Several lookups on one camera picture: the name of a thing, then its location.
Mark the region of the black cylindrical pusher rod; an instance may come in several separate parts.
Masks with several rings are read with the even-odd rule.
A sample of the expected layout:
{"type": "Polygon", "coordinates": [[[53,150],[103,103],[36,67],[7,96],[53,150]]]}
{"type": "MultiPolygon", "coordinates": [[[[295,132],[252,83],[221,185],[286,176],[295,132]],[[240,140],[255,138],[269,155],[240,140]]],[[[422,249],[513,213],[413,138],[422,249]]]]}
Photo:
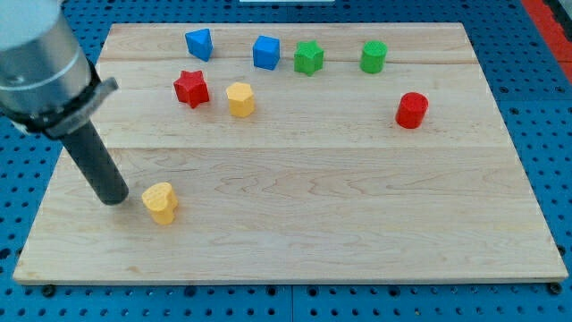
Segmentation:
{"type": "Polygon", "coordinates": [[[118,205],[128,197],[129,188],[92,122],[64,135],[61,142],[103,204],[118,205]]]}

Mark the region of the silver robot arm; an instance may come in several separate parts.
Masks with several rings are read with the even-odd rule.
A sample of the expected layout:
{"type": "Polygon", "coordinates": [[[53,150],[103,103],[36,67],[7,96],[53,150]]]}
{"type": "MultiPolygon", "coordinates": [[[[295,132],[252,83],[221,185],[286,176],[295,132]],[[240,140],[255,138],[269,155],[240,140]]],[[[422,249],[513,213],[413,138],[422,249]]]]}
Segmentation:
{"type": "Polygon", "coordinates": [[[91,122],[118,89],[84,54],[61,5],[1,1],[1,111],[22,132],[59,140],[106,205],[129,188],[91,122]]]}

